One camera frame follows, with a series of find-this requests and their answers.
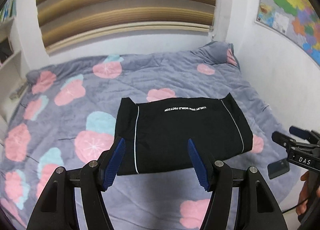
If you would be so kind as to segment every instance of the white bookshelf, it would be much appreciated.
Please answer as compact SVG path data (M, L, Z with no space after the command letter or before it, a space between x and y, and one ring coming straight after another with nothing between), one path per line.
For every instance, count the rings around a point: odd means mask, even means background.
M0 67L0 139L3 139L12 114L20 99L11 100L14 92L25 80L29 71L21 47L15 17L0 23L0 41L9 39L13 54Z

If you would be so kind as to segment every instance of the folded clothing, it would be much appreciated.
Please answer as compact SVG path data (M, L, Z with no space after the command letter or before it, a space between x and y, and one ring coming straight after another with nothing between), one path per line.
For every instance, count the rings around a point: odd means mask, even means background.
M252 131L229 93L223 99L168 98L135 104L122 98L115 137L126 151L118 175L191 168L188 139L226 160L252 149Z

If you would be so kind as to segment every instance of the pink flower pattern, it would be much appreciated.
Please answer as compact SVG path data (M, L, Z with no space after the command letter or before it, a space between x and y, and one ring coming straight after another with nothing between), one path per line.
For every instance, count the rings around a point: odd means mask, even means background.
M11 215L15 217L15 219L25 228L27 225L22 221L21 217L19 216L17 207L14 203L7 201L5 198L0 199L0 203L4 209L6 209Z
M23 161L27 155L27 145L31 140L28 127L22 123L8 132L4 141L5 156L12 161Z
M253 135L251 153L261 153L263 151L264 141L261 137Z
M180 205L180 223L188 228L200 228L207 211L210 199L198 201L187 200Z
M76 79L68 83L55 97L56 105L66 105L74 99L85 96L85 88L82 86L82 80Z
M206 74L206 75L213 75L215 73L214 69L208 67L207 65L205 64L199 64L197 66L197 70L200 72L200 73L203 73L203 74Z
M14 203L19 202L19 198L23 195L21 186L21 178L17 172L7 172L5 174L4 190Z
M57 76L50 71L42 71L37 83L32 87L32 93L35 95L39 92L45 92L48 90L53 82L57 79Z
M101 78L116 78L122 72L122 66L119 61L111 61L95 65L93 73Z
M233 57L232 50L228 48L227 50L227 62L231 65L238 66L235 58Z
M169 88L151 89L148 92L147 101L153 102L174 97L176 97L175 92Z
M107 133L81 131L75 139L76 154L84 163L96 160L103 151L111 148L113 140L114 137Z
M26 120L31 120L40 108L41 108L40 98L36 101L31 101L24 112L23 118Z
M49 181L52 173L54 172L54 170L59 167L59 165L57 164L47 164L43 167L42 172L41 172L41 179L37 185L37 193L36 196L37 198L40 197L45 185L47 184L47 182Z

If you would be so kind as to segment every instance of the map poster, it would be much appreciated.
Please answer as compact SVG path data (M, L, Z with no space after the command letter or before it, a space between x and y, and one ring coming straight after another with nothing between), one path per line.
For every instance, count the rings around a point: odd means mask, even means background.
M320 19L309 0L260 0L257 21L292 40L320 65Z

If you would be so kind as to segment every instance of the striped window blind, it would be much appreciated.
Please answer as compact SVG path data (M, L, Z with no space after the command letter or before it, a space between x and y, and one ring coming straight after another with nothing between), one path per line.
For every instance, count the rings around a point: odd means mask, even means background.
M216 0L36 0L48 53L111 33L180 29L208 31Z

